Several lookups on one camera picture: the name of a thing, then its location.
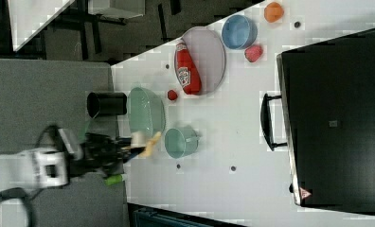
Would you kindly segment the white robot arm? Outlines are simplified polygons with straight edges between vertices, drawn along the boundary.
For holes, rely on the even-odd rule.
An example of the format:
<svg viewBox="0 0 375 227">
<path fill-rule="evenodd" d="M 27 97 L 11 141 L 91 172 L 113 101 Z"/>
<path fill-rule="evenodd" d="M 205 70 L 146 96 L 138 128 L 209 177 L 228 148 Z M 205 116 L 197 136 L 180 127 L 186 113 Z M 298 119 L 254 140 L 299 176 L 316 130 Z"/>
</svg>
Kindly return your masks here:
<svg viewBox="0 0 375 227">
<path fill-rule="evenodd" d="M 35 190 L 66 185 L 72 178 L 100 171 L 106 178 L 115 174 L 117 165 L 145 149 L 143 132 L 116 139 L 86 133 L 79 142 L 72 131 L 48 127 L 40 136 L 47 144 L 14 154 L 0 154 L 0 191 L 20 187 Z"/>
</svg>

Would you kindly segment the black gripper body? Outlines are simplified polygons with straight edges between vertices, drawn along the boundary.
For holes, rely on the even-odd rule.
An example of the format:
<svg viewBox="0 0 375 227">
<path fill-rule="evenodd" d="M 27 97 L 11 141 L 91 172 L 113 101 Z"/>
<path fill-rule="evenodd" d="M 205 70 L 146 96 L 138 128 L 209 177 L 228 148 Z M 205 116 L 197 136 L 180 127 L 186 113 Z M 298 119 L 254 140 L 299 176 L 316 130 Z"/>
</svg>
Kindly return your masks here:
<svg viewBox="0 0 375 227">
<path fill-rule="evenodd" d="M 88 132 L 80 146 L 82 157 L 70 162 L 71 177 L 81 177 L 95 171 L 110 177 L 119 172 L 123 154 L 120 145 L 110 136 Z"/>
</svg>

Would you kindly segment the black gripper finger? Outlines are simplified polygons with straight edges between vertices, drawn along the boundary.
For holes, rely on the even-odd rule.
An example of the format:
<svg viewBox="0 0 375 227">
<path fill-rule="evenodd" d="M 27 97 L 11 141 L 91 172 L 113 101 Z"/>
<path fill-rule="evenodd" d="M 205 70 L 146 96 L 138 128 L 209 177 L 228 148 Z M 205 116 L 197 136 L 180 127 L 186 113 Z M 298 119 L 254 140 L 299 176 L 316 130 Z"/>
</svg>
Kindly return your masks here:
<svg viewBox="0 0 375 227">
<path fill-rule="evenodd" d="M 136 144 L 131 137 L 118 137 L 117 144 L 121 148 L 135 148 Z"/>
<path fill-rule="evenodd" d="M 124 163 L 128 163 L 131 161 L 133 158 L 137 157 L 140 154 L 140 151 L 134 151 L 134 152 L 124 152 L 122 161 Z"/>
</svg>

